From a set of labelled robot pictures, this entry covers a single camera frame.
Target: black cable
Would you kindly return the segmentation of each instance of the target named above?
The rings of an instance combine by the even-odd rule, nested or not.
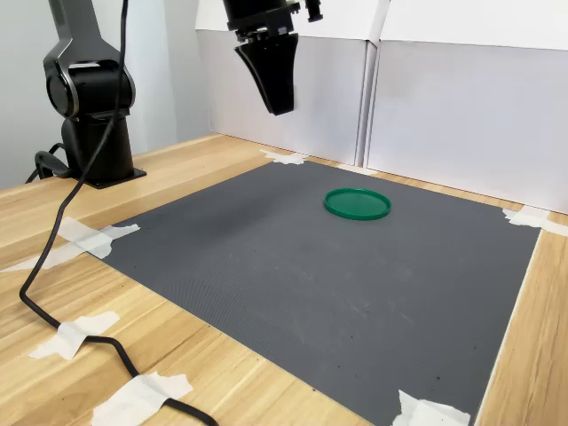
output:
[[[57,152],[58,149],[62,149],[63,151],[65,151],[65,147],[63,146],[63,144],[61,142],[55,144],[54,146],[51,147],[50,149],[50,154],[55,154]],[[28,179],[26,179],[25,184],[29,184],[30,182],[33,182],[35,178],[37,178],[37,175],[39,174],[39,172],[37,171],[37,169],[35,169],[31,175],[29,175]]]
[[[49,313],[47,313],[41,307],[39,307],[36,303],[34,303],[34,301],[31,300],[26,295],[26,292],[28,291],[29,286],[31,286],[32,282],[36,278],[39,271],[42,269],[42,265],[45,262],[45,259],[47,258],[47,255],[49,254],[51,248],[53,247],[53,242],[55,241],[55,237],[57,236],[59,226],[61,225],[61,219],[63,218],[63,212],[65,211],[65,208],[73,200],[73,198],[77,195],[77,193],[81,189],[81,186],[83,186],[85,179],[86,179],[86,176],[87,176],[87,173],[89,173],[89,170],[91,169],[92,164],[97,159],[97,156],[99,155],[101,149],[105,146],[105,143],[108,141],[108,138],[109,138],[111,132],[113,131],[114,125],[116,123],[116,119],[117,119],[117,117],[120,113],[120,93],[121,93],[121,88],[122,88],[122,75],[124,74],[124,57],[125,57],[125,54],[126,54],[126,17],[127,17],[127,15],[128,15],[128,0],[122,0],[121,51],[120,51],[120,58],[119,58],[119,64],[118,64],[118,83],[117,83],[117,88],[116,88],[116,97],[114,99],[113,115],[112,115],[110,121],[108,122],[108,125],[105,128],[105,132],[103,133],[103,136],[102,136],[99,144],[95,148],[95,151],[94,151],[92,157],[89,159],[89,162],[85,166],[83,174],[81,175],[81,177],[77,181],[77,184],[75,185],[75,187],[73,188],[71,193],[69,193],[67,198],[65,200],[63,200],[63,202],[59,206],[57,216],[55,217],[55,223],[53,224],[53,228],[51,229],[50,236],[47,239],[47,243],[45,244],[45,247],[43,248],[42,254],[39,256],[39,259],[35,263],[35,266],[32,269],[32,272],[29,274],[28,278],[24,282],[24,285],[20,289],[21,301],[24,304],[26,304],[27,306],[29,306],[29,308],[31,308],[32,311],[37,313],[47,323],[49,323],[51,326],[53,326],[55,328],[58,328],[60,326],[59,321],[54,319]],[[116,351],[118,352],[118,355],[122,360],[122,363],[124,364],[124,366],[126,367],[128,372],[130,373],[130,375],[132,377],[136,377],[139,374],[138,370],[134,367],[134,364],[132,364],[132,361],[130,360],[126,351],[124,350],[124,348],[122,347],[122,345],[120,344],[120,342],[118,340],[116,340],[112,337],[104,337],[104,336],[99,336],[99,335],[88,335],[85,338],[85,342],[112,344],[114,346],[114,348],[116,349]],[[185,404],[181,401],[176,401],[175,399],[169,398],[164,402],[164,405],[165,406],[171,406],[172,408],[175,408],[178,411],[189,414],[192,417],[195,417],[196,419],[201,420],[202,422],[204,422],[208,426],[218,426],[218,423],[215,421],[215,419],[213,417],[211,417],[210,415],[203,413],[201,410],[198,410],[197,408],[195,408],[193,406],[189,406],[189,405],[187,405],[187,404]]]

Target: white tape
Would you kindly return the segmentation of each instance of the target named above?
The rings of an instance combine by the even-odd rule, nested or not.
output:
[[[185,375],[137,375],[110,399],[95,407],[93,426],[131,426],[157,413],[168,398],[180,399],[193,390]]]
[[[524,206],[519,211],[503,209],[505,218],[513,225],[526,225],[533,228],[542,228],[550,233],[557,233],[568,237],[568,226],[560,225],[548,220],[548,210],[537,209],[536,207]]]
[[[468,426],[469,414],[451,406],[444,406],[424,399],[415,399],[402,390],[400,414],[391,426]]]
[[[45,259],[42,269],[51,269],[53,266],[63,264],[81,255],[85,251],[88,251],[99,259],[104,259],[112,251],[111,242],[113,240],[128,235],[129,233],[134,233],[139,229],[140,227],[138,225],[124,226],[121,228],[107,226],[100,231],[96,231],[72,217],[65,217],[61,221],[58,234],[71,242],[52,249]],[[32,269],[36,265],[37,259],[39,259],[39,256],[32,257],[0,272]]]
[[[57,334],[40,344],[28,356],[41,359],[58,353],[61,358],[72,359],[87,335],[100,335],[107,331],[120,317],[115,312],[105,312],[96,317],[79,317],[73,322],[62,322]]]
[[[362,167],[350,166],[348,164],[340,164],[337,166],[338,169],[352,171],[353,173],[359,173],[360,175],[371,176],[376,173],[376,170],[363,169]]]
[[[261,149],[260,152],[264,153],[266,158],[273,158],[273,162],[281,162],[282,164],[304,164],[304,159],[310,156],[308,154],[300,153],[276,154],[266,151],[265,149]]]

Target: rubber mat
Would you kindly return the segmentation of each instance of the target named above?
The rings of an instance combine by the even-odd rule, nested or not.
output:
[[[380,220],[324,209],[364,187]],[[475,417],[539,230],[501,209],[270,163],[133,217],[104,262],[378,425],[398,390]]]

